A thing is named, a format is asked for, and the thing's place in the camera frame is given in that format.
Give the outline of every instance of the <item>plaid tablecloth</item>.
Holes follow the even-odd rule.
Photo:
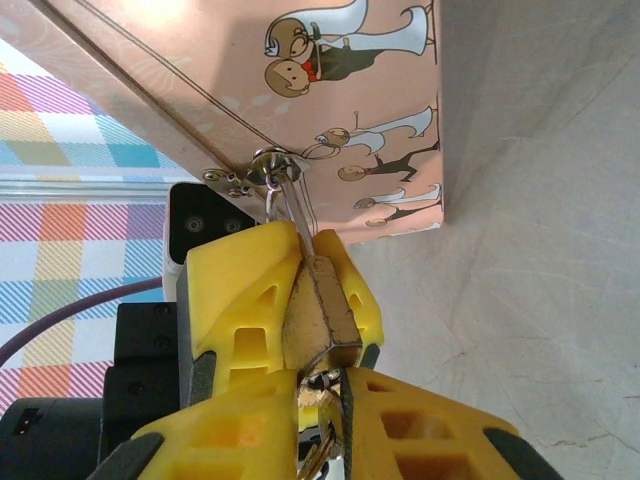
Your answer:
[[[11,174],[184,177],[166,155],[0,40],[0,179]]]
[[[165,205],[0,203],[0,342],[81,297],[162,273]],[[158,290],[124,301],[162,300]],[[0,370],[0,415],[18,397],[97,397],[117,304],[62,322]]]

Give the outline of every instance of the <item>pink box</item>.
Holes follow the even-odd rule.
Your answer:
[[[201,177],[301,154],[314,231],[442,223],[439,1],[7,0],[0,35]],[[264,192],[231,200],[258,219]]]

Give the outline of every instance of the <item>white floor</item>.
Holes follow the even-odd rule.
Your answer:
[[[379,370],[640,478],[640,2],[442,9],[447,224],[354,249]]]

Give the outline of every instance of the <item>cartoon couple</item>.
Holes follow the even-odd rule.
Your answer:
[[[279,95],[295,98],[309,93],[314,82],[344,80],[373,65],[385,51],[422,55],[429,37],[433,4],[404,10],[411,20],[398,30],[360,33],[367,16],[368,0],[354,0],[337,8],[318,8],[287,13],[267,30],[265,55],[279,57],[267,66],[267,85]]]
[[[367,155],[381,150],[386,143],[385,133],[396,128],[409,127],[413,133],[409,138],[422,137],[431,126],[437,109],[427,107],[421,112],[398,120],[386,122],[373,127],[360,127],[358,112],[354,112],[355,128],[351,131],[342,127],[333,127],[318,135],[317,143],[307,147],[301,154],[308,160],[323,160],[338,155],[343,148],[364,145],[369,149]]]
[[[405,175],[404,178],[402,178],[400,181],[408,183],[408,182],[411,182],[411,177],[413,177],[418,172],[417,169],[415,169],[409,164],[412,157],[418,153],[432,152],[439,149],[440,149],[440,141],[438,140],[436,141],[435,144],[433,144],[430,147],[414,150],[413,152],[407,153],[399,160],[393,160],[391,162],[386,162],[386,163],[376,153],[374,154],[376,158],[375,167],[365,168],[359,165],[350,165],[347,167],[342,167],[340,170],[338,170],[338,176],[340,177],[340,179],[346,182],[355,182],[358,180],[362,180],[368,175],[387,175],[387,174],[403,172],[403,173],[407,173],[407,175]],[[358,202],[353,206],[353,208],[355,209],[371,208],[379,204],[392,207],[393,209],[395,209],[395,212],[393,212],[388,217],[374,218],[372,220],[367,220],[365,222],[368,227],[383,227],[393,220],[398,220],[399,218],[413,215],[422,210],[426,210],[428,208],[432,208],[437,205],[440,205],[440,207],[442,208],[442,196],[441,196],[442,186],[439,183],[437,183],[435,185],[431,185],[431,187],[433,188],[429,192],[424,193],[422,195],[415,196],[415,197],[407,197],[406,196],[407,191],[404,188],[400,188],[399,192],[391,195],[378,195],[378,196],[367,197],[367,198],[358,200]],[[425,207],[414,208],[410,210],[401,210],[399,207],[396,206],[396,205],[401,205],[405,203],[421,202],[425,200],[437,200],[437,202],[432,205],[427,205]]]

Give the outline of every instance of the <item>metal rod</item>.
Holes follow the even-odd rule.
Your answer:
[[[278,209],[276,208],[276,197],[278,196],[279,190],[269,189],[267,192],[267,199],[265,202],[267,208],[267,223],[274,222],[276,220],[276,214],[278,213]]]
[[[0,200],[71,201],[71,200],[166,200],[170,183],[1,180]]]
[[[282,188],[282,195],[284,195],[287,209],[289,210],[289,217],[295,223],[296,229],[302,238],[302,254],[304,257],[315,255],[315,249],[313,248],[313,237],[311,236],[311,230],[304,217],[304,210],[300,205],[298,194],[293,186],[291,178],[286,172],[278,172],[276,174],[276,180]]]

